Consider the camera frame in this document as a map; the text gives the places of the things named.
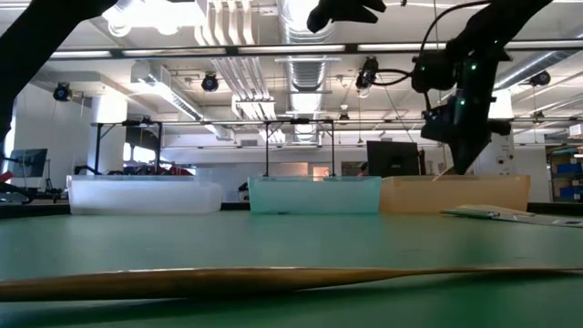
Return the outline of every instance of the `blue bin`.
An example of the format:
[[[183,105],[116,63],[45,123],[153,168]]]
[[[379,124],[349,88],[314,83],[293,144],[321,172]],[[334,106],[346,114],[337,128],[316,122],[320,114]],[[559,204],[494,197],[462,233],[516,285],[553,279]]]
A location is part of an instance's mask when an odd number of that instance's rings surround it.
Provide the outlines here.
[[[583,194],[580,187],[564,187],[559,189],[559,196],[561,198],[575,198],[575,194]]]
[[[249,178],[254,214],[376,214],[382,179],[379,177]]]
[[[581,166],[581,163],[558,164],[557,173],[583,173],[583,166]]]

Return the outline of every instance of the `black monitor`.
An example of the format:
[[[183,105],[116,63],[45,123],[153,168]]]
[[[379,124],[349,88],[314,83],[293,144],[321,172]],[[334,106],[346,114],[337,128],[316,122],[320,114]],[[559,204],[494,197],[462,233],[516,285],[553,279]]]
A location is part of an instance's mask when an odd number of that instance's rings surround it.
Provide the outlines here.
[[[413,142],[367,141],[368,175],[396,177],[419,175],[419,151]]]
[[[15,178],[42,178],[47,149],[18,149],[10,155],[8,170]]]

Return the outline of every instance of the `desk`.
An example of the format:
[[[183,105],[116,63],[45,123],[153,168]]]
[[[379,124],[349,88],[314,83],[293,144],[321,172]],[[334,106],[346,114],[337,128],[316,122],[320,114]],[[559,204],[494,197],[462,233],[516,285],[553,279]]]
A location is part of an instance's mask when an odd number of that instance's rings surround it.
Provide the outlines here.
[[[583,231],[441,217],[55,216],[0,221],[0,278],[185,267],[583,266]],[[0,304],[2,327],[580,326],[583,277],[400,278],[227,302]]]

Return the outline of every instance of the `security camera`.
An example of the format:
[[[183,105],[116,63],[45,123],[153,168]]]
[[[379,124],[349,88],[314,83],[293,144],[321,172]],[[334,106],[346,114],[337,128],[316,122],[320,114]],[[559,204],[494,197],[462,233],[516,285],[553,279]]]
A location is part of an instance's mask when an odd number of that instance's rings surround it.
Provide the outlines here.
[[[374,84],[376,73],[379,71],[379,62],[375,56],[369,56],[364,61],[363,67],[356,78],[356,88],[359,90],[367,89]]]
[[[344,120],[350,120],[350,117],[348,116],[348,113],[342,113],[342,114],[340,114],[340,117],[338,119],[341,121],[344,121]]]
[[[544,87],[550,83],[550,74],[547,71],[542,71],[528,80],[528,84],[533,87]]]
[[[217,79],[217,73],[210,72],[207,73],[202,80],[202,89],[207,92],[215,92],[219,89],[219,80]]]
[[[71,101],[71,98],[73,97],[73,92],[71,92],[71,89],[69,88],[69,84],[67,82],[59,82],[58,86],[55,89],[55,92],[53,92],[53,98],[56,101]]]

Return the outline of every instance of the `clear plastic bin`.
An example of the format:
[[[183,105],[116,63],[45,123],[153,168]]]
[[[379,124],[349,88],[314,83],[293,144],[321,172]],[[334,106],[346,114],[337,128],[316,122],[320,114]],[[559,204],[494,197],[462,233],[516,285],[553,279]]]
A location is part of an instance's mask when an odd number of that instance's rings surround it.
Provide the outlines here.
[[[392,177],[383,179],[381,212],[436,214],[462,205],[527,210],[529,176]]]
[[[379,211],[378,177],[249,178],[255,214],[374,214]]]
[[[220,210],[222,187],[180,176],[69,176],[72,214],[190,215]]]

